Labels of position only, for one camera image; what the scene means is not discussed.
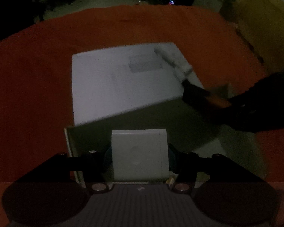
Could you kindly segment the white remote control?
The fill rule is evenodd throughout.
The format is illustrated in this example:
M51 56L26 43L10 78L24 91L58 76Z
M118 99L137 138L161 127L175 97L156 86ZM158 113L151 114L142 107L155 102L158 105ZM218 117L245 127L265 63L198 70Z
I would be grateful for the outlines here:
M176 59L162 48L155 48L154 52L173 68L174 75L181 82L186 79L192 81L194 77L193 68L186 60Z

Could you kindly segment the white power adapter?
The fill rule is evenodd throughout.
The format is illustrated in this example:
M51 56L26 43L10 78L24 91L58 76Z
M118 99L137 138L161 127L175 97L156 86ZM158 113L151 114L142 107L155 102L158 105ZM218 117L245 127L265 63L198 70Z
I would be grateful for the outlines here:
M111 149L113 179L117 182L160 181L169 177L165 129L114 130Z

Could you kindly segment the white box lid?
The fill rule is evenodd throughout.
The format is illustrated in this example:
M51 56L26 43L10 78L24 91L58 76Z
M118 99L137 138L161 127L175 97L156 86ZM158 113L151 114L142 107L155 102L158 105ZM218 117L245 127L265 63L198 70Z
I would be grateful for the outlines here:
M181 97L182 82L174 75L173 68L154 52L155 48L186 60L174 43L138 44L74 54L75 125ZM203 88L195 72L191 83Z

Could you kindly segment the open white cardboard box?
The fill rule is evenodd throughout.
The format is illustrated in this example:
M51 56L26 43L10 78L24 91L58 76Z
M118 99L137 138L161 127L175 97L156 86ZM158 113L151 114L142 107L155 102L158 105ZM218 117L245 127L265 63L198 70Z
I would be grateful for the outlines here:
M251 132L238 131L220 121L205 122L181 98L132 110L65 130L71 157L96 151L105 161L106 182L148 183L160 181L117 182L113 179L111 134L114 130L165 129L168 141L169 177L179 173L178 163L189 152L207 158L222 154L260 178L267 174L260 149Z

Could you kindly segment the wooden cabinet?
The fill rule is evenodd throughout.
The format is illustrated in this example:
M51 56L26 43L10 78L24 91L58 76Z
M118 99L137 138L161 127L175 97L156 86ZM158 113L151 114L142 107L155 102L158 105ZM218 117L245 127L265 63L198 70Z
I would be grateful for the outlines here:
M237 25L267 71L284 69L284 1L237 0Z

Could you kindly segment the red blanket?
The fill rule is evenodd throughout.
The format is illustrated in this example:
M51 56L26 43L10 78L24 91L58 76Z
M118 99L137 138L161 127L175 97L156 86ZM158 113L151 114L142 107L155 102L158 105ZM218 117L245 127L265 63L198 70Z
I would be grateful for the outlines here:
M223 98L268 76L234 28L200 7L94 8L31 26L0 42L0 186L6 190L58 153L71 157L65 130L74 125L74 54L150 43L174 43L202 89ZM275 223L284 226L284 129L251 133L266 165L262 179L278 195ZM192 199L170 190L177 176L107 182L107 193L92 195L79 214L52 226L196 226L202 213Z

